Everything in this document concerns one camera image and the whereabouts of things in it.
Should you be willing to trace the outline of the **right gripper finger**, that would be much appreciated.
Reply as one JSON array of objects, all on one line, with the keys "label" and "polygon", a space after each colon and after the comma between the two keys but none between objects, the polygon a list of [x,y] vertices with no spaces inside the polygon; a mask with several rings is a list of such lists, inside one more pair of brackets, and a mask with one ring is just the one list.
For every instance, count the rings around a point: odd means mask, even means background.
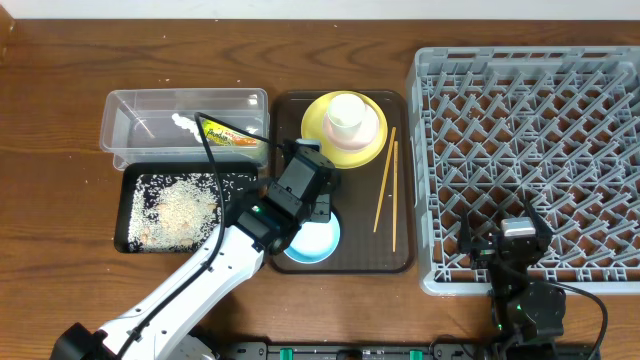
[{"label": "right gripper finger", "polygon": [[529,200],[523,200],[525,213],[531,219],[533,227],[536,231],[536,237],[539,240],[551,240],[553,237],[552,229],[546,224],[544,219],[536,212]]},{"label": "right gripper finger", "polygon": [[472,235],[469,224],[468,209],[465,208],[460,215],[459,252],[470,253],[472,250]]}]

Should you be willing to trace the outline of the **light blue bowl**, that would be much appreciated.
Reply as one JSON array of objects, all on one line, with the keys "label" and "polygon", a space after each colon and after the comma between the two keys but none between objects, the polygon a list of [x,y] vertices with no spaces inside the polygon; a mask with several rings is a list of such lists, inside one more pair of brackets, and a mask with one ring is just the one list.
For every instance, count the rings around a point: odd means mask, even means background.
[{"label": "light blue bowl", "polygon": [[340,222],[332,212],[327,223],[309,221],[303,224],[284,254],[300,264],[319,263],[333,254],[340,237]]}]

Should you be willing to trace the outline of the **green snack wrapper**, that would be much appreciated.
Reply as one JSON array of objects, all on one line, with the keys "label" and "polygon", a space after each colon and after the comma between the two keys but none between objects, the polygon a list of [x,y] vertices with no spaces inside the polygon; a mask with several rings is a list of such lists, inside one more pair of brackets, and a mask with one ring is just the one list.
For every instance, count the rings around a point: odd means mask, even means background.
[{"label": "green snack wrapper", "polygon": [[257,140],[243,135],[235,130],[231,130],[212,120],[203,119],[201,121],[202,129],[206,139],[210,144],[216,146],[256,146]]}]

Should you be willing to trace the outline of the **white tissue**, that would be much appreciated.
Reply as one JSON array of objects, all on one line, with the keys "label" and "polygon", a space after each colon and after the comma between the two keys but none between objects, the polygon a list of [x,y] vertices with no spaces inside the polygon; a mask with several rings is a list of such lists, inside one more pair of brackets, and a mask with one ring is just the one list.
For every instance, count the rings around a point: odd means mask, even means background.
[{"label": "white tissue", "polygon": [[172,120],[173,120],[173,122],[174,122],[174,124],[176,126],[181,128],[182,130],[189,131],[193,135],[194,139],[198,143],[202,142],[202,139],[201,139],[197,124],[196,124],[196,122],[194,120],[191,120],[191,119],[189,119],[187,117],[181,116],[178,113],[174,113],[171,116],[171,118],[172,118]]}]

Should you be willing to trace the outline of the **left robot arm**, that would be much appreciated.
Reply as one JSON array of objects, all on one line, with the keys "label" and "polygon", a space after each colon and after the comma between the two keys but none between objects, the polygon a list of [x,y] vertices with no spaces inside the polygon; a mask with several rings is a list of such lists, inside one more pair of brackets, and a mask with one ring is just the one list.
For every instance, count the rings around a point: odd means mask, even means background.
[{"label": "left robot arm", "polygon": [[178,270],[129,311],[90,332],[76,323],[55,342],[54,359],[167,359],[229,292],[289,247],[337,182],[335,165],[316,149],[290,144],[283,174],[264,194],[250,191],[222,214],[211,236]]}]

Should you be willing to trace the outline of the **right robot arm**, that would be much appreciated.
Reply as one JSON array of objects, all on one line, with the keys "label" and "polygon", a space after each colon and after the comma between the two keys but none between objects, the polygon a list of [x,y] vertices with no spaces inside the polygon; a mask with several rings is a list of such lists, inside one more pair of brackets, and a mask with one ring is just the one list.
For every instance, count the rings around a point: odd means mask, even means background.
[{"label": "right robot arm", "polygon": [[460,216],[458,251],[473,269],[489,274],[492,317],[499,334],[474,351],[474,359],[557,359],[555,339],[564,334],[566,293],[528,276],[552,240],[552,230],[529,202],[525,215],[501,221],[487,240],[472,235],[469,212]]}]

